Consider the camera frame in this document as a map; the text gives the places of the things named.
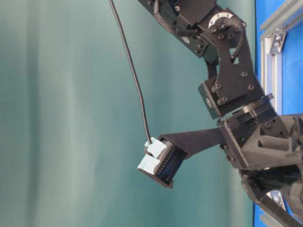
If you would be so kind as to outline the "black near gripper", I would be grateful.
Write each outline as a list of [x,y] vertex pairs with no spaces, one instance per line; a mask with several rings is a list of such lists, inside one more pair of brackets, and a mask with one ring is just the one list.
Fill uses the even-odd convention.
[[283,227],[303,225],[303,116],[252,117],[218,123],[232,166],[249,198]]

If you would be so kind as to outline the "black near robot arm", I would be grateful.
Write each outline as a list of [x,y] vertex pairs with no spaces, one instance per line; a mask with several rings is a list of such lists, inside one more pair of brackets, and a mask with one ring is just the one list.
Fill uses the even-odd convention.
[[276,113],[255,76],[245,23],[214,0],[143,0],[169,33],[208,67],[200,94],[216,119],[238,109],[271,118]]

